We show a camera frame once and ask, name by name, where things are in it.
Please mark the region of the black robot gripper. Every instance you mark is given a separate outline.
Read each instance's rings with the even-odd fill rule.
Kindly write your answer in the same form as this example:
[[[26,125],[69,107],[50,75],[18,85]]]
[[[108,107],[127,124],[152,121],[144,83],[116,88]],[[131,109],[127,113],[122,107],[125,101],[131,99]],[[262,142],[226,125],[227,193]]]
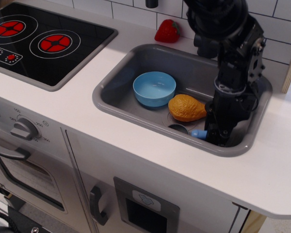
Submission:
[[[256,82],[232,89],[221,82],[214,83],[215,92],[206,103],[206,142],[226,147],[232,130],[243,120],[249,119],[251,112],[259,105],[259,88]]]

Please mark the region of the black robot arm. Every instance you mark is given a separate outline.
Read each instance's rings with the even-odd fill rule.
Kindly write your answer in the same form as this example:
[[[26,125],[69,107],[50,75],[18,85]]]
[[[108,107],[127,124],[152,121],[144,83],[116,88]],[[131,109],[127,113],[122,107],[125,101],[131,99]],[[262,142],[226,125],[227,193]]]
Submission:
[[[218,45],[214,97],[206,105],[206,141],[225,146],[240,121],[259,105],[263,29],[244,0],[187,0],[187,19],[202,45]]]

